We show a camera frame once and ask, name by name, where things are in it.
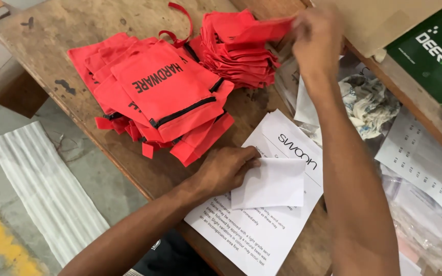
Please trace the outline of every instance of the white corrugated sheet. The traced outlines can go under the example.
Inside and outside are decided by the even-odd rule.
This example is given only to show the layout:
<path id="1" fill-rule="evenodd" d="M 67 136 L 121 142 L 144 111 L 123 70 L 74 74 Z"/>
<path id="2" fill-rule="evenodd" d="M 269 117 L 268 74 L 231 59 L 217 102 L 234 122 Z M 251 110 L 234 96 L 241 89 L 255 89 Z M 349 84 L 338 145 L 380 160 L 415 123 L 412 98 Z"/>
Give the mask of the white corrugated sheet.
<path id="1" fill-rule="evenodd" d="M 61 266 L 109 228 L 40 122 L 0 136 L 0 164 Z"/>

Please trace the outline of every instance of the gray floor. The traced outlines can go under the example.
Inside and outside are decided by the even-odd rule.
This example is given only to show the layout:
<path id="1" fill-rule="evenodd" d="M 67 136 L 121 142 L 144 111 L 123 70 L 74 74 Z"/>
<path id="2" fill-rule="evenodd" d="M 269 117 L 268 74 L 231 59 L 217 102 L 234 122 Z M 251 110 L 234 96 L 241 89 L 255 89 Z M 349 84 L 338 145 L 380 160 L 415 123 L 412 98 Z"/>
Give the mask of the gray floor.
<path id="1" fill-rule="evenodd" d="M 49 138 L 56 142 L 56 146 L 60 137 L 64 135 L 58 152 L 110 225 L 114 225 L 146 203 L 146 199 L 136 187 L 51 99 L 46 101 L 33 119 L 27 119 L 0 107 L 0 135 L 37 120 L 42 123 Z M 1 166 L 0 220 L 33 257 L 47 266 L 51 275 L 56 275 L 61 270 Z M 0 256 L 0 275 L 11 275 L 8 269 Z"/>

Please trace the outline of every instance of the yellow floor line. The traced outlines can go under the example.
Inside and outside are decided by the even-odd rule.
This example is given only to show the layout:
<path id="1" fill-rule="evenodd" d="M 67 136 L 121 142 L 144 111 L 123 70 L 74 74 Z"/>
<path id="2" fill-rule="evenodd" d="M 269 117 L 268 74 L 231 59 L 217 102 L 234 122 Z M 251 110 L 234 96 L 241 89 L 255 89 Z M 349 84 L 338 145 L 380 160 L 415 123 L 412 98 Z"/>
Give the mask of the yellow floor line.
<path id="1" fill-rule="evenodd" d="M 14 276 L 41 276 L 37 261 L 18 243 L 10 231 L 0 222 L 0 255 Z"/>

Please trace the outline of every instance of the hand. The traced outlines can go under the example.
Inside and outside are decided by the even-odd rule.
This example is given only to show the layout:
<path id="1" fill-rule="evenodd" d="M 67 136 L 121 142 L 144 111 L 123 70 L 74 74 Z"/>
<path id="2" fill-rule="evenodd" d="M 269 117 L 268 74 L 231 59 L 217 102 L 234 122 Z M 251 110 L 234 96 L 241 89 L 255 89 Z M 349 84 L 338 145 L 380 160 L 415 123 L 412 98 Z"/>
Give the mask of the hand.
<path id="1" fill-rule="evenodd" d="M 253 167 L 260 167 L 260 153 L 254 146 L 246 148 L 225 147 L 212 150 L 206 160 L 188 181 L 205 201 L 221 196 L 243 184 L 245 174 Z"/>
<path id="2" fill-rule="evenodd" d="M 335 5 L 308 8 L 296 17 L 293 22 L 296 35 L 293 53 L 305 83 L 322 76 L 335 78 L 337 75 L 342 25 Z"/>

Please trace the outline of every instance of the green box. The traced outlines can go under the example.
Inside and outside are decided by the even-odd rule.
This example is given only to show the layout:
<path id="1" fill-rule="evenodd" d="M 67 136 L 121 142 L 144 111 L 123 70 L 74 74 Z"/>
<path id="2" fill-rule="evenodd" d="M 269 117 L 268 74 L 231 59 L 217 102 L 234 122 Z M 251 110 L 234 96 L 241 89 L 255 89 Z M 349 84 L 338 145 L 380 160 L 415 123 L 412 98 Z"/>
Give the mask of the green box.
<path id="1" fill-rule="evenodd" d="M 392 42 L 386 50 L 442 104 L 442 10 Z"/>

